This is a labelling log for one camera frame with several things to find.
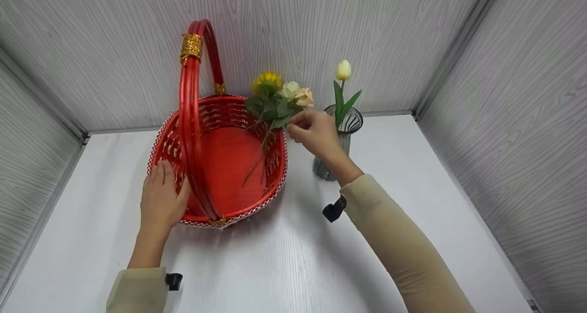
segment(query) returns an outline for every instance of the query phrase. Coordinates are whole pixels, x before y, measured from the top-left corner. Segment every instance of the artificial flower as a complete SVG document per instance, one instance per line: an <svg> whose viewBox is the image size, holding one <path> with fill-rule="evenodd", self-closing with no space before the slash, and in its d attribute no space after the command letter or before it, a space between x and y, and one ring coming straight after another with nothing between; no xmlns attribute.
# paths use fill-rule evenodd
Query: artificial flower
<svg viewBox="0 0 587 313"><path fill-rule="evenodd" d="M336 78L341 81L350 79L350 63L347 60L338 63L336 67Z"/></svg>
<svg viewBox="0 0 587 313"><path fill-rule="evenodd" d="M255 79L253 82L253 94L257 93L257 89L260 85L269 85L278 91L281 88L281 76L273 72L265 72Z"/></svg>
<svg viewBox="0 0 587 313"><path fill-rule="evenodd" d="M312 91L310 91L308 88L299 89L295 95L295 98L298 99L296 102L297 106L301 106L302 108L314 106L314 96L312 95Z"/></svg>
<svg viewBox="0 0 587 313"><path fill-rule="evenodd" d="M295 81L290 81L283 85L283 89L279 92L281 96L287 98L287 100L291 101L295 98L296 94L300 90L300 86Z"/></svg>

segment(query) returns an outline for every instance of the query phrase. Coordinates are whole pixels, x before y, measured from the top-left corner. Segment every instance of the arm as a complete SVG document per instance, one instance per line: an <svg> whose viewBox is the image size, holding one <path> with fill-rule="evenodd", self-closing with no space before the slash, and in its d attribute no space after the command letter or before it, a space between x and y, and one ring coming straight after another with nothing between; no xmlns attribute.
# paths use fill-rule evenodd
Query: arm
<svg viewBox="0 0 587 313"><path fill-rule="evenodd" d="M428 238L340 149L332 117L307 110L292 117L288 131L336 174L347 215L396 282L410 313L474 312Z"/></svg>
<svg viewBox="0 0 587 313"><path fill-rule="evenodd" d="M176 194L175 175L168 161L153 167L141 198L141 226L128 269L120 271L106 302L107 313L161 313L167 300L163 248L174 225L182 219L189 198L185 181Z"/></svg>

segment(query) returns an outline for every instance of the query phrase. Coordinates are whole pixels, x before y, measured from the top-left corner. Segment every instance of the basket bottom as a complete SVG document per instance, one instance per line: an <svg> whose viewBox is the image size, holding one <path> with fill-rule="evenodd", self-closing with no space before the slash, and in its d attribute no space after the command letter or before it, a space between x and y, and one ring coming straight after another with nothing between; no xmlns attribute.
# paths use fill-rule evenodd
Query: basket bottom
<svg viewBox="0 0 587 313"><path fill-rule="evenodd" d="M214 129L203 135L201 141L208 188L218 211L226 217L250 208L266 190L265 158L260 153L260 140L249 131L237 135L241 130L239 127ZM249 172L251 175L243 185ZM203 216L201 211L191 212Z"/></svg>

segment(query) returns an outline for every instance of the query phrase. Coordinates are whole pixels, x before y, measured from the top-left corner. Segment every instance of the gray vase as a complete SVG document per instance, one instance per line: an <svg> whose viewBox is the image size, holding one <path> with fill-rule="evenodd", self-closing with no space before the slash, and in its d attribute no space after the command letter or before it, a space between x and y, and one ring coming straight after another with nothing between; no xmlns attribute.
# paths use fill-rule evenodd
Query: gray vase
<svg viewBox="0 0 587 313"><path fill-rule="evenodd" d="M324 109L329 115L334 116L336 106L332 105ZM361 112L355 108L350 108L349 112L344 116L340 127L338 128L338 144L346 153L350 150L350 136L363 127L363 116ZM321 179L327 181L336 181L336 175L330 171L326 163L318 157L314 158L314 174Z"/></svg>

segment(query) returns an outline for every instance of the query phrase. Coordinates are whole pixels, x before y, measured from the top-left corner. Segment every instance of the yellow sunflower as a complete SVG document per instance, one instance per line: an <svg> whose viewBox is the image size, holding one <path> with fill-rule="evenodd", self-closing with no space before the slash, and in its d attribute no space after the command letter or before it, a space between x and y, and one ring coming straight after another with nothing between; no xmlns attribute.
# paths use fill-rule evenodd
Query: yellow sunflower
<svg viewBox="0 0 587 313"><path fill-rule="evenodd" d="M265 72L258 76L253 81L253 94L257 93L258 87L262 84L275 87L275 91L279 91L281 89L281 76L273 72Z"/></svg>

